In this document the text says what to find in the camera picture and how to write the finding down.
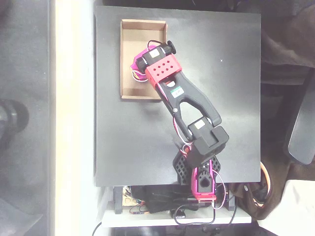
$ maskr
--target cardboard box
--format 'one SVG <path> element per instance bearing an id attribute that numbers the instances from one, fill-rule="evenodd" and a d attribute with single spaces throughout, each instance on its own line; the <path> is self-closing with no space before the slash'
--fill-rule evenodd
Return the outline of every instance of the cardboard box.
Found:
<path id="1" fill-rule="evenodd" d="M 131 65 L 151 39 L 166 42 L 165 21 L 122 20 L 120 54 L 120 91 L 122 99 L 160 100 L 150 82 L 137 82 L 132 78 Z"/>

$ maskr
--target white label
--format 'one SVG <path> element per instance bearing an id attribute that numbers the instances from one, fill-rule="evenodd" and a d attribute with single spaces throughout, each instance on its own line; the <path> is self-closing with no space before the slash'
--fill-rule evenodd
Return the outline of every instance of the white label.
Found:
<path id="1" fill-rule="evenodd" d="M 182 89 L 182 87 L 178 87 L 174 89 L 173 91 L 171 91 L 171 94 L 173 95 L 174 98 L 178 97 L 179 95 L 182 95 L 183 93 L 184 93 L 184 90 Z"/>
<path id="2" fill-rule="evenodd" d="M 159 52 L 157 49 L 154 49 L 153 51 L 150 51 L 149 53 L 152 58 L 156 58 L 157 56 L 159 56 Z"/>
<path id="3" fill-rule="evenodd" d="M 198 122 L 195 123 L 195 126 L 197 129 L 200 129 L 201 127 L 205 126 L 205 122 L 203 122 L 203 120 L 200 120 Z"/>

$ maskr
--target floor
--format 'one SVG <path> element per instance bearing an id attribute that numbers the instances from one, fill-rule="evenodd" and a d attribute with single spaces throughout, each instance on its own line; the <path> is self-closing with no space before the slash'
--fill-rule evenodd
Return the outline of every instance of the floor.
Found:
<path id="1" fill-rule="evenodd" d="M 47 234 L 48 4 L 0 0 L 0 99 L 22 103 L 29 114 L 25 129 L 0 150 L 0 235 L 32 226 L 25 235 Z"/>

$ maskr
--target red servo bracket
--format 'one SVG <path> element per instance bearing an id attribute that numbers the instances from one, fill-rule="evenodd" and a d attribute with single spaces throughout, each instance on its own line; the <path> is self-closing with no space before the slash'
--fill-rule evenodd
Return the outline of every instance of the red servo bracket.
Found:
<path id="1" fill-rule="evenodd" d="M 148 66 L 145 70 L 147 79 L 155 88 L 156 84 L 175 72 L 182 70 L 181 65 L 173 54 L 170 54 L 154 64 Z"/>

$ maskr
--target black table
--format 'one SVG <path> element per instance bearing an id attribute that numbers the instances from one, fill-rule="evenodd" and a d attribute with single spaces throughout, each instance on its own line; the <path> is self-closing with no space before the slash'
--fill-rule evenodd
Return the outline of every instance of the black table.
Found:
<path id="1" fill-rule="evenodd" d="M 180 139 L 162 102 L 120 97 L 121 19 L 164 20 L 183 72 L 230 136 L 225 182 L 260 180 L 260 16 L 100 6 L 96 9 L 96 185 L 172 184 Z M 189 123 L 199 116 L 183 111 Z"/>

